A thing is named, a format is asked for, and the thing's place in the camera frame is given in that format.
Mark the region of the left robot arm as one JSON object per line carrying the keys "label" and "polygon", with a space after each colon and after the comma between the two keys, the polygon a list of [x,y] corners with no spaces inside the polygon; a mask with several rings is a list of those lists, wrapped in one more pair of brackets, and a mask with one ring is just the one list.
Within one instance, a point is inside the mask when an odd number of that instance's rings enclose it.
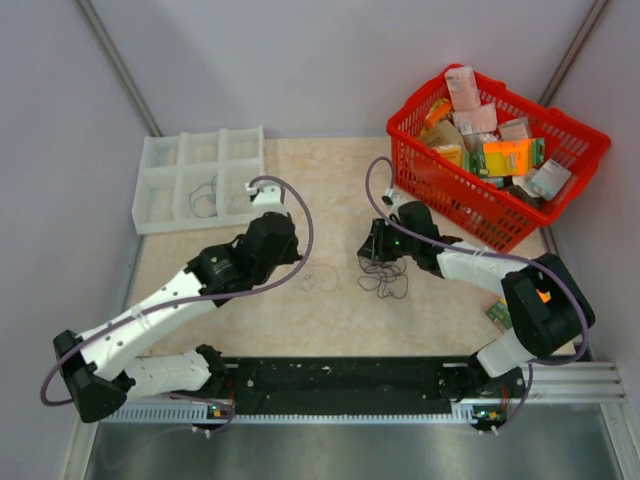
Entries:
{"label": "left robot arm", "polygon": [[203,249],[120,317],[81,334],[58,334],[58,371],[80,419],[97,422],[128,401],[162,394],[215,398],[226,387],[228,368],[214,347],[168,356],[145,350],[231,299],[263,289],[277,267],[302,258],[291,216],[267,212],[233,241]]}

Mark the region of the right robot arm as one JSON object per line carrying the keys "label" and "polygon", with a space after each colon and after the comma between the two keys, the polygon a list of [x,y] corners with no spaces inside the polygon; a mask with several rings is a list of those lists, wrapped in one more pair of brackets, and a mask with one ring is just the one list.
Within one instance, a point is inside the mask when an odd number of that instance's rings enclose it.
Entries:
{"label": "right robot arm", "polygon": [[409,257],[434,276],[460,280],[505,299],[511,325],[474,353],[464,369],[445,375],[441,392],[453,401],[487,396],[505,374],[521,364],[543,360],[595,323],[594,311],[563,261],[546,253],[514,260],[480,250],[459,237],[443,235],[429,208],[386,197],[389,219],[373,220],[357,255],[373,264]]}

